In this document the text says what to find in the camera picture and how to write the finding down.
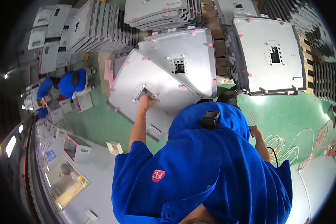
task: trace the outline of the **logo patch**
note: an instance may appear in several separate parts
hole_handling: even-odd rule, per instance
[[[160,181],[161,179],[163,179],[163,177],[165,176],[165,174],[166,174],[165,171],[156,169],[153,172],[153,174],[152,174],[152,181],[157,183],[158,181]]]

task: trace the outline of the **green floor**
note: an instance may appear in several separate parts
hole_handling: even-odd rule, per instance
[[[90,54],[89,63],[98,70],[96,53]],[[94,107],[79,114],[65,114],[67,127],[75,134],[102,146],[106,146],[107,141],[119,142],[123,151],[126,152],[132,125],[105,104],[106,98],[102,95],[98,74],[94,82],[96,89],[91,92]],[[218,94],[227,87],[229,86],[218,87]],[[257,125],[265,138],[271,134],[284,138],[285,147],[280,155],[294,146],[299,148],[298,158],[293,164],[309,158],[312,147],[315,145],[318,130],[329,120],[326,113],[331,105],[327,101],[303,92],[299,92],[297,96],[247,96],[240,94],[237,101],[248,124]],[[336,137],[336,130],[332,128],[331,122],[328,127],[329,142],[332,142]],[[303,131],[306,128],[312,129],[314,136],[311,130]],[[156,142],[148,137],[147,146],[155,154],[165,145],[166,141],[167,139],[163,139]],[[255,140],[251,139],[250,143],[254,146]],[[274,148],[277,143],[278,141],[270,146]],[[314,157],[322,154],[323,149],[317,147]],[[294,156],[293,152],[288,157],[289,160],[292,160]]]

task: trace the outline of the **metal panel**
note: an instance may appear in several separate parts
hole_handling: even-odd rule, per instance
[[[57,59],[56,59],[56,68],[59,68],[62,66],[68,66],[70,64],[71,54],[72,52],[70,51],[58,52]]]
[[[125,23],[132,23],[140,19],[159,13],[186,8],[186,0],[137,1],[127,0],[125,7]]]
[[[233,24],[251,74],[248,79],[252,95],[263,90],[290,90],[292,86],[303,88],[301,50],[290,24],[262,18],[235,18]]]
[[[152,93],[160,102],[148,110],[147,133],[156,141],[168,134],[173,119],[185,107],[197,103],[200,97],[170,72],[134,49],[127,57],[112,86],[108,104],[130,122],[136,120],[138,97]]]
[[[50,19],[46,38],[61,37],[63,26],[65,25],[71,7],[71,5],[56,5]]]
[[[175,75],[202,99],[214,99],[217,92],[212,43],[210,30],[204,28],[151,36],[138,46],[140,51]]]
[[[45,43],[41,56],[41,74],[53,72],[56,70],[56,61],[60,42]]]
[[[28,50],[43,47],[45,43],[47,27],[31,29]]]
[[[48,25],[54,8],[55,8],[54,5],[46,5],[40,7],[36,14],[34,24],[32,25],[32,27]]]

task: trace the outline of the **hand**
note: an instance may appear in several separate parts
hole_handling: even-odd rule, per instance
[[[138,112],[146,114],[147,111],[156,103],[158,103],[159,100],[152,100],[151,94],[146,94],[144,96],[141,96],[139,99],[139,106],[138,106]]]
[[[259,137],[263,137],[263,135],[261,134],[259,128],[254,125],[254,126],[249,126],[249,130],[250,130],[250,134],[252,138],[259,138]]]

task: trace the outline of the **blue uniform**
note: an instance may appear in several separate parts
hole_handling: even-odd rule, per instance
[[[46,114],[49,114],[47,108],[40,108],[37,110],[37,117],[39,119],[46,118]]]
[[[198,129],[207,111],[220,129]],[[264,162],[248,142],[240,110],[222,102],[188,106],[156,154],[135,141],[117,155],[112,184],[118,222],[176,224],[199,204],[219,223],[285,223],[292,204],[289,161]]]
[[[72,73],[73,70],[68,71],[61,77],[61,80],[58,83],[58,88],[60,89],[61,94],[70,99],[72,98],[72,95],[75,91],[81,92],[86,87],[86,70],[85,69],[78,70],[79,78],[76,88],[73,88],[72,85]],[[52,80],[49,77],[45,78],[45,80],[41,83],[37,91],[36,98],[41,100],[42,97],[47,95],[52,86],[53,86]]]

